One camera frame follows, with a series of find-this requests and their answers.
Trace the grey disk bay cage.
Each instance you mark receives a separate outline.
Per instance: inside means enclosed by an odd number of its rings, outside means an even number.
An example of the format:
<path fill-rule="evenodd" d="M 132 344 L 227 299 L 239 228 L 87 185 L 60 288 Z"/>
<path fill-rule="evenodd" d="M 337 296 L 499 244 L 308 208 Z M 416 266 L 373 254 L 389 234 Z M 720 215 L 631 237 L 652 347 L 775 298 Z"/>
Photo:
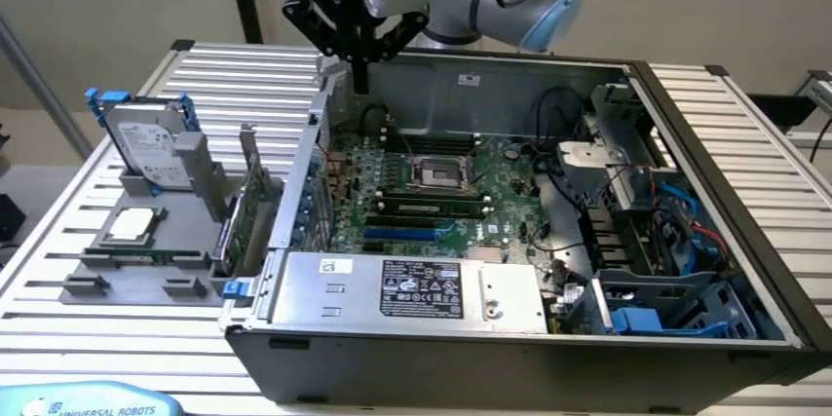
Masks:
<path fill-rule="evenodd" d="M 616 335 L 755 340 L 756 328 L 733 287 L 715 273 L 641 276 L 601 269 L 591 282 L 604 330 Z M 611 314 L 620 308 L 657 311 L 660 334 L 619 334 Z"/>

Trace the green graphics card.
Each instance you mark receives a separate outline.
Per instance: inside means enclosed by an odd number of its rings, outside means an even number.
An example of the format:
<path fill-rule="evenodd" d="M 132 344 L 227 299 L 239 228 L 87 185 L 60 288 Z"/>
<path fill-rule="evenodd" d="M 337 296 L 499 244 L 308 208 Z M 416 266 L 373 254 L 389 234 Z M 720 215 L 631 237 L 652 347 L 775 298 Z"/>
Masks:
<path fill-rule="evenodd" d="M 216 273 L 224 278 L 257 273 L 267 249 L 267 230 L 276 216 L 283 184 L 275 182 L 261 157 L 252 125 L 243 124 L 239 142 L 247 172 L 215 251 Z"/>

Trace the black open PC case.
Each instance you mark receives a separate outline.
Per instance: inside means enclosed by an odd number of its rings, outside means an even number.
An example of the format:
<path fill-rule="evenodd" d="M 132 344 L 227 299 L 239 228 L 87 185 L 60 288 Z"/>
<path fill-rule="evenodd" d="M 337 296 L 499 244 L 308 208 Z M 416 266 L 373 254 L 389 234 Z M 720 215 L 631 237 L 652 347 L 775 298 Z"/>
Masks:
<path fill-rule="evenodd" d="M 321 60 L 311 116 L 249 297 L 220 327 L 263 396 L 279 403 L 693 414 L 760 384 L 832 365 L 825 318 L 791 262 L 832 260 L 832 185 L 717 65 L 417 50 L 369 69 L 356 95 Z M 335 252 L 327 163 L 360 136 L 520 137 L 541 165 L 544 245 L 568 270 L 541 294 L 548 333 L 464 336 L 285 331 L 267 321 L 293 252 Z M 572 179 L 557 145 L 616 149 L 624 163 Z M 715 273 L 755 340 L 616 335 L 591 282 Z"/>

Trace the silver CPU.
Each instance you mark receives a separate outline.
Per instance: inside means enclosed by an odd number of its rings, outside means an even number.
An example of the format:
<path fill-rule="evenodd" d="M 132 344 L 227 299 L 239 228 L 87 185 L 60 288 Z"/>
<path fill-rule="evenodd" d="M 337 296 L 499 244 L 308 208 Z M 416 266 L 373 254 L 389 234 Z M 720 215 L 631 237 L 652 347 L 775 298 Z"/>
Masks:
<path fill-rule="evenodd" d="M 157 217 L 155 208 L 124 208 L 108 228 L 108 237 L 116 241 L 136 241 L 147 233 Z"/>

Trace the black flat panel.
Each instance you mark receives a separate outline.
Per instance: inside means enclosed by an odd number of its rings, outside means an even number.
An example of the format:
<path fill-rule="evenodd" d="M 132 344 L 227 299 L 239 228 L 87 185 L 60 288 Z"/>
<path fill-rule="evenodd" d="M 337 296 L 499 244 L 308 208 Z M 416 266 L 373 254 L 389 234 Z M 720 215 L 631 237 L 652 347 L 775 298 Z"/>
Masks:
<path fill-rule="evenodd" d="M 812 100 L 800 95 L 749 94 L 749 99 L 769 121 L 784 129 L 801 125 L 815 109 Z"/>

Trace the grey parts rack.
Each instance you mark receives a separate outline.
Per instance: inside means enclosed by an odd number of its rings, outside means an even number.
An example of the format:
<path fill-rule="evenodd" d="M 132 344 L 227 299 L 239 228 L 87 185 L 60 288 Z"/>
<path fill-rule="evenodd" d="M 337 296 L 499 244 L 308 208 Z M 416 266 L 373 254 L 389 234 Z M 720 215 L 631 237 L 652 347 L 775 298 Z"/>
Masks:
<path fill-rule="evenodd" d="M 208 151 L 203 132 L 183 132 L 175 143 L 189 177 L 189 191 L 151 191 L 149 183 L 123 171 L 125 193 L 116 202 L 103 228 L 88 247 L 203 250 L 200 257 L 175 257 L 156 262 L 148 257 L 79 256 L 80 264 L 63 280 L 60 300 L 73 305 L 215 306 L 221 303 L 225 281 L 216 273 L 215 251 L 233 198 L 247 172 L 228 174 Z M 136 241 L 116 241 L 108 228 L 124 208 L 155 208 L 157 217 Z"/>

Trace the green RAM stick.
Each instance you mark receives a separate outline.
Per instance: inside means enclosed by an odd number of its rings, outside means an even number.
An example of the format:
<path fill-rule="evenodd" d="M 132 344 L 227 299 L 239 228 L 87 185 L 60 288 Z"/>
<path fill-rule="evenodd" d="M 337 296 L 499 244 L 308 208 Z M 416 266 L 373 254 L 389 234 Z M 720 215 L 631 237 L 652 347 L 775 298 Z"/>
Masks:
<path fill-rule="evenodd" d="M 83 250 L 88 255 L 111 255 L 116 257 L 148 257 L 156 262 L 171 262 L 175 257 L 200 257 L 203 250 L 192 249 L 155 249 L 155 248 L 109 248 L 109 247 L 87 247 Z"/>

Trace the blue teach pendant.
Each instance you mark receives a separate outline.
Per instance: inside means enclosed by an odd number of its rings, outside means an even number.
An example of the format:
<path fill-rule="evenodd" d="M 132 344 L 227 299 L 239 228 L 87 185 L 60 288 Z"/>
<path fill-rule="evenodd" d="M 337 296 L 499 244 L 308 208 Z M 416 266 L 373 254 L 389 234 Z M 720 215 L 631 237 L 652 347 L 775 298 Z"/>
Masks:
<path fill-rule="evenodd" d="M 0 416 L 185 416 L 179 401 L 115 381 L 0 386 Z"/>

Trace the blue expansion slot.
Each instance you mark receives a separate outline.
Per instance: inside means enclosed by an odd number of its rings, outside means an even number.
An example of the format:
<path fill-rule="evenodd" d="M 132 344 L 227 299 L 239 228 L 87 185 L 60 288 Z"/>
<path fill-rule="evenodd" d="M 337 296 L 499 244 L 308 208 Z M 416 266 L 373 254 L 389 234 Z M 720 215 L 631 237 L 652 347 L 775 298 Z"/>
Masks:
<path fill-rule="evenodd" d="M 409 228 L 367 228 L 363 230 L 365 239 L 433 242 L 439 233 L 436 229 Z"/>

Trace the silver power supply unit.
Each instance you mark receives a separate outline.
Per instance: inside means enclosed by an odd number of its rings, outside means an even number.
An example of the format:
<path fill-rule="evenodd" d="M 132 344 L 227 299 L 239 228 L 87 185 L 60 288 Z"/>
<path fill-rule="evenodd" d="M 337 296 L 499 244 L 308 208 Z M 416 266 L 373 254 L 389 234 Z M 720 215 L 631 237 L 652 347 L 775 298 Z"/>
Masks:
<path fill-rule="evenodd" d="M 545 335 L 537 273 L 480 260 L 291 253 L 267 323 L 313 333 Z"/>

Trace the blue disk caddy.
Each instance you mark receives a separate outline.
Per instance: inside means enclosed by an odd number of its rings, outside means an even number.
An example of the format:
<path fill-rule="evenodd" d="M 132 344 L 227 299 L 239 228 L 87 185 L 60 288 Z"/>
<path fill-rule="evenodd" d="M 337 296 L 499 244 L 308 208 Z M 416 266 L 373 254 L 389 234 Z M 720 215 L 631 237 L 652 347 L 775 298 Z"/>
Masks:
<path fill-rule="evenodd" d="M 200 124 L 199 124 L 199 120 L 196 117 L 196 112 L 195 112 L 195 108 L 193 108 L 193 102 L 189 99 L 189 97 L 187 95 L 180 95 L 176 98 L 159 98 L 159 97 L 147 97 L 147 96 L 133 96 L 131 95 L 129 92 L 127 91 L 100 91 L 95 88 L 91 88 L 85 91 L 84 93 L 84 97 L 85 97 L 85 101 L 87 101 L 87 106 L 95 116 L 96 122 L 99 124 L 99 126 L 105 130 L 107 134 L 109 135 L 111 139 L 113 140 L 113 143 L 116 145 L 119 154 L 123 158 L 123 161 L 125 163 L 127 166 L 127 170 L 128 170 L 128 174 L 131 175 L 136 175 L 139 177 L 141 177 L 147 182 L 148 180 L 137 175 L 136 173 L 132 172 L 131 167 L 127 164 L 127 155 L 125 152 L 123 151 L 123 149 L 119 147 L 119 144 L 116 142 L 116 138 L 113 135 L 113 132 L 109 129 L 109 126 L 105 122 L 105 118 L 104 118 L 104 106 L 107 104 L 111 103 L 124 103 L 128 101 L 148 101 L 148 102 L 157 102 L 157 101 L 175 101 L 176 103 L 179 103 L 181 105 L 181 111 L 183 111 L 183 115 L 184 115 L 184 120 L 185 120 L 185 127 L 187 127 L 187 132 L 197 132 L 200 130 Z M 151 186 L 151 191 L 153 193 L 157 193 L 160 191 L 163 191 L 163 189 L 160 189 L 157 186 L 155 186 L 152 183 L 149 183 Z"/>

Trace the grey plastic drive bracket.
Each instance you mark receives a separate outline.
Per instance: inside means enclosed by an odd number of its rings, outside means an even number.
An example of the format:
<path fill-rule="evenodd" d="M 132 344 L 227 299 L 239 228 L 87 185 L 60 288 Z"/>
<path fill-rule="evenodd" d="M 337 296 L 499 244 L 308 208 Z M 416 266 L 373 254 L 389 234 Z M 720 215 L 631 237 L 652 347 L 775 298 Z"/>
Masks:
<path fill-rule="evenodd" d="M 616 149 L 585 141 L 563 141 L 557 145 L 559 161 L 572 179 L 597 179 L 607 170 L 624 163 Z"/>

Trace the grey slanted metal pole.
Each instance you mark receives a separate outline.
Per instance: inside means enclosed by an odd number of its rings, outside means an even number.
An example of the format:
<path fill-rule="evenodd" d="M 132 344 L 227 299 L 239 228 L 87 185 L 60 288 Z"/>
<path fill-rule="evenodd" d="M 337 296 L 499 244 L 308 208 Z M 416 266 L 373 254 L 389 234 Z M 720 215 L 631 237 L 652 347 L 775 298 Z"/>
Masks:
<path fill-rule="evenodd" d="M 55 95 L 40 71 L 31 60 L 13 29 L 0 13 L 0 51 L 12 64 L 35 99 L 47 112 L 60 134 L 68 141 L 79 157 L 85 160 L 92 153 L 92 144 L 85 137 L 76 119 L 59 97 Z"/>

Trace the installed RAM stick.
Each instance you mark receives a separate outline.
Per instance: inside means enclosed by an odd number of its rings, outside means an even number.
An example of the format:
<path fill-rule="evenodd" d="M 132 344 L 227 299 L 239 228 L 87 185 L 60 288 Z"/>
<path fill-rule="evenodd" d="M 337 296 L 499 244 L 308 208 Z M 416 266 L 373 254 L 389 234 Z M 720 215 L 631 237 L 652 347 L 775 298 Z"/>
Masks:
<path fill-rule="evenodd" d="M 479 201 L 445 200 L 385 200 L 381 213 L 392 216 L 421 216 L 436 218 L 484 218 L 489 214 L 487 205 Z"/>

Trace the black box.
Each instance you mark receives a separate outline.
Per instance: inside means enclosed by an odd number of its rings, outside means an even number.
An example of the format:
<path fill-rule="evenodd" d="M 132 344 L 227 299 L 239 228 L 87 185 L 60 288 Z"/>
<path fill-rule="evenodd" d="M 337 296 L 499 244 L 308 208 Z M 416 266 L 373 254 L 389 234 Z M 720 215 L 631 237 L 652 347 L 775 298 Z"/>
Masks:
<path fill-rule="evenodd" d="M 19 234 L 27 215 L 8 194 L 0 194 L 0 243 L 9 242 Z"/>

